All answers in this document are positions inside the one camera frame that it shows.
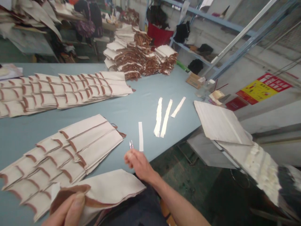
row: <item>light blue table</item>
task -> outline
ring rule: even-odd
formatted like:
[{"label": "light blue table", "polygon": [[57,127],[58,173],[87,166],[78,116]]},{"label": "light blue table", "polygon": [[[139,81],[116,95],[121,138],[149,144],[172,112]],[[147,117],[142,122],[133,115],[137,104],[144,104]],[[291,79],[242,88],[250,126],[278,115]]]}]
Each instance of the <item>light blue table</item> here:
[{"label": "light blue table", "polygon": [[[107,70],[104,64],[16,63],[15,65],[23,67],[25,76],[34,73],[74,75]],[[143,124],[144,154],[149,161],[201,125],[193,104],[194,100],[200,100],[200,98],[195,96],[196,89],[186,83],[186,79],[187,74],[176,65],[170,76],[157,74],[143,77],[137,82],[127,82],[128,85],[136,89],[136,92],[126,97],[67,110],[56,109],[32,116],[0,119],[0,169],[19,159],[25,152],[32,149],[37,142],[56,133],[59,129],[96,114],[101,114],[110,123],[115,123],[118,130],[127,134],[127,136],[88,177],[116,169],[133,172],[124,164],[123,157],[129,149],[130,140],[133,140],[135,148],[139,148],[139,121]],[[156,124],[159,98],[163,98],[162,127],[169,99],[173,100],[172,113],[184,96],[186,100],[181,110],[175,118],[169,117],[168,119],[164,138],[156,137],[153,131]],[[3,180],[0,179],[0,187],[2,186]],[[19,206],[19,203],[20,201],[12,193],[8,191],[0,192],[1,225],[33,225],[33,211],[28,206]],[[48,214],[35,225],[41,225],[47,217]]]}]

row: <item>hand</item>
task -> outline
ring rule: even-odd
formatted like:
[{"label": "hand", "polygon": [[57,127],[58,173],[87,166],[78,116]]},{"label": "hand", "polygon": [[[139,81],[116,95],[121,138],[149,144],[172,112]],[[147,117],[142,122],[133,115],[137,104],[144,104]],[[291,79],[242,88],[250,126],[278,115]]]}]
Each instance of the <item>hand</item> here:
[{"label": "hand", "polygon": [[136,149],[131,149],[125,154],[124,162],[128,164],[131,169],[134,168],[139,179],[144,180],[151,185],[154,183],[156,177],[159,176],[159,174],[151,167],[145,155]]},{"label": "hand", "polygon": [[77,226],[84,206],[85,194],[73,194],[43,222],[42,226]]}]

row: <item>yellow poster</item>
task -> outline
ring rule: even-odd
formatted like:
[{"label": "yellow poster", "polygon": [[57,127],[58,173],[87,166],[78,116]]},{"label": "yellow poster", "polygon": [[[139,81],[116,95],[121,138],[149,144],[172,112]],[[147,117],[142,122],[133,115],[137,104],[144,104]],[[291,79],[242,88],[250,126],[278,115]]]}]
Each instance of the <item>yellow poster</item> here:
[{"label": "yellow poster", "polygon": [[292,87],[291,84],[270,73],[266,73],[251,84],[242,88],[236,94],[254,105],[260,101]]}]

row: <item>bottle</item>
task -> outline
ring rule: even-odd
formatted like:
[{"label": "bottle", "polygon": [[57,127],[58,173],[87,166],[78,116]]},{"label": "bottle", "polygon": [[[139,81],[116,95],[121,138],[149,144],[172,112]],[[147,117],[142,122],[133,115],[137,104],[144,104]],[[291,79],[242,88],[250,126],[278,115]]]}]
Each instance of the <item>bottle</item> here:
[{"label": "bottle", "polygon": [[195,92],[197,97],[205,96],[209,89],[215,84],[215,81],[210,79],[204,83],[204,85]]}]

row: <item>red sign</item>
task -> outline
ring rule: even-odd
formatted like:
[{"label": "red sign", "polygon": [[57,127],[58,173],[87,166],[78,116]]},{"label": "red sign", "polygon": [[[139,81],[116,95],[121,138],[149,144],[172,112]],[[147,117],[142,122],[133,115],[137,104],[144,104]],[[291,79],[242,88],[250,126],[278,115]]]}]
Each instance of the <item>red sign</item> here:
[{"label": "red sign", "polygon": [[248,105],[247,102],[242,100],[240,97],[236,97],[233,100],[229,101],[228,103],[225,104],[227,106],[227,109],[231,111],[236,111],[242,107],[245,107]]},{"label": "red sign", "polygon": [[238,91],[236,94],[250,104],[254,105],[290,87],[292,87],[291,84],[285,82],[277,76],[266,73]]}]

